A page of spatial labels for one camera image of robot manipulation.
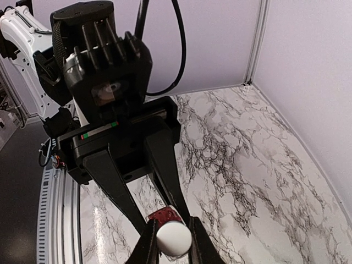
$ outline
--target black mount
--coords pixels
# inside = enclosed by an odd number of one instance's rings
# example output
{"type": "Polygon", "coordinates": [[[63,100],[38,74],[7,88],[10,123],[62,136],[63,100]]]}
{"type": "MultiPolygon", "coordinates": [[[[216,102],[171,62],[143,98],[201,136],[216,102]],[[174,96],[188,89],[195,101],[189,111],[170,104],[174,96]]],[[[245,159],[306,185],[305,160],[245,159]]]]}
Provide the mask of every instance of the black mount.
{"type": "Polygon", "coordinates": [[[163,97],[143,104],[138,113],[118,124],[88,125],[57,139],[68,173],[80,184],[93,179],[141,234],[127,263],[158,263],[155,222],[145,222],[127,188],[128,182],[146,175],[164,203],[174,206],[190,228],[190,263],[224,263],[200,220],[191,217],[187,208],[174,153],[179,137],[177,106],[163,97]]]}

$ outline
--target white marble countertop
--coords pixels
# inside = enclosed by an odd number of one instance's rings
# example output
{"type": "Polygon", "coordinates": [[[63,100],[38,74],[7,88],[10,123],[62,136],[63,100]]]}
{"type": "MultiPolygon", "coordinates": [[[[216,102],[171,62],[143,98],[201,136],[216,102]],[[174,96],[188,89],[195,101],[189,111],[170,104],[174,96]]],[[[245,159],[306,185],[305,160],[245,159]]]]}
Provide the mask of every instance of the white marble countertop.
{"type": "MultiPolygon", "coordinates": [[[[183,125],[175,147],[181,188],[226,263],[352,263],[352,230],[338,201],[254,87],[173,98],[183,125]]],[[[147,178],[128,186],[145,216],[164,206],[147,178]]],[[[106,264],[124,263],[139,235],[91,182],[81,189],[81,237],[84,263],[106,264]]]]}

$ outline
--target wire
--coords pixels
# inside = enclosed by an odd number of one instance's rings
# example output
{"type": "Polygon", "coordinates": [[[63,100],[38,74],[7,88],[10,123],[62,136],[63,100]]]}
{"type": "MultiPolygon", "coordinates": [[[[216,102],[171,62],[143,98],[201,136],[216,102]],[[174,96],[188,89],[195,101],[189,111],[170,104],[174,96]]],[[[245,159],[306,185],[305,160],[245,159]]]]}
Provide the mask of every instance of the wire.
{"type": "Polygon", "coordinates": [[[48,139],[44,144],[42,144],[42,147],[39,150],[38,164],[42,168],[47,166],[49,164],[50,159],[51,159],[52,150],[53,150],[51,142],[52,142],[51,139],[48,139]],[[48,152],[48,156],[45,156],[46,161],[44,164],[41,163],[41,156],[42,156],[43,152],[48,152]]]}
{"type": "Polygon", "coordinates": [[[166,88],[162,91],[159,91],[159,92],[147,92],[146,94],[148,96],[159,96],[159,95],[166,94],[167,92],[170,92],[171,90],[173,90],[180,82],[182,75],[183,75],[183,72],[185,70],[185,66],[186,66],[186,55],[187,55],[186,34],[185,34],[184,25],[183,25],[181,10],[180,10],[180,6],[178,5],[177,0],[171,0],[171,1],[172,1],[172,5],[174,6],[174,9],[175,9],[178,27],[179,27],[180,36],[181,36],[181,46],[182,46],[181,65],[180,65],[180,69],[178,71],[176,79],[173,81],[173,83],[168,88],[166,88]]]}
{"type": "MultiPolygon", "coordinates": [[[[12,7],[11,5],[9,5],[9,6],[7,6],[7,7],[5,8],[5,12],[6,12],[6,9],[8,9],[8,8],[10,8],[10,9],[15,9],[15,8],[12,7]]],[[[23,21],[29,28],[34,28],[34,26],[31,25],[31,23],[29,23],[28,20],[27,20],[24,16],[22,16],[20,12],[17,11],[17,9],[15,9],[15,14],[18,15],[19,18],[22,19],[22,21],[23,21]]],[[[34,28],[34,32],[36,32],[36,33],[38,33],[38,34],[43,34],[43,35],[51,35],[51,34],[53,34],[51,31],[42,31],[42,30],[39,30],[39,29],[36,29],[36,28],[34,28]]]]}
{"type": "Polygon", "coordinates": [[[142,0],[139,3],[139,11],[137,16],[136,28],[134,30],[134,35],[140,40],[142,40],[142,37],[143,37],[148,5],[149,5],[149,0],[142,0]]]}
{"type": "Polygon", "coordinates": [[[6,12],[6,10],[7,10],[8,8],[14,9],[14,7],[12,7],[11,5],[8,5],[7,7],[5,7],[4,12],[6,12]]]}

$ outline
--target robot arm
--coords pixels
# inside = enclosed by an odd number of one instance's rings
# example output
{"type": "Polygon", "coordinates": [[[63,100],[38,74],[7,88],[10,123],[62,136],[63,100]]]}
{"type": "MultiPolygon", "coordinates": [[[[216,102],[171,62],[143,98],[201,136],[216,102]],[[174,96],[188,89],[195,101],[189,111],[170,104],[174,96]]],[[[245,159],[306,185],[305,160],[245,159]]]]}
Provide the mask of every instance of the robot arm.
{"type": "Polygon", "coordinates": [[[72,117],[62,106],[72,95],[54,61],[52,33],[27,6],[0,10],[0,53],[25,80],[47,134],[55,138],[69,131],[72,117]]]}
{"type": "Polygon", "coordinates": [[[45,52],[52,48],[51,35],[36,33],[35,29],[40,29],[43,32],[49,32],[49,30],[30,14],[28,7],[25,5],[15,9],[7,9],[0,17],[0,29],[3,38],[18,49],[14,52],[14,56],[8,59],[25,80],[39,117],[42,120],[52,118],[58,112],[60,105],[45,93],[40,84],[34,61],[36,52],[45,52]],[[19,14],[32,27],[26,25],[19,14]]]}

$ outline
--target black bracket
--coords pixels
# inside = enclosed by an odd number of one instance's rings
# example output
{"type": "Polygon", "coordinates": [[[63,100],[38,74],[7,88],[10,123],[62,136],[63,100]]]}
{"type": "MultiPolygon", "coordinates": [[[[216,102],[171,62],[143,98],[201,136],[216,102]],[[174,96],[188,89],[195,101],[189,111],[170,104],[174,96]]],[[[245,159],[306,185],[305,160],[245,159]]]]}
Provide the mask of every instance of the black bracket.
{"type": "Polygon", "coordinates": [[[29,12],[33,15],[33,4],[32,4],[32,0],[20,0],[16,2],[16,6],[17,7],[21,7],[21,6],[27,6],[29,9],[29,12]]]}

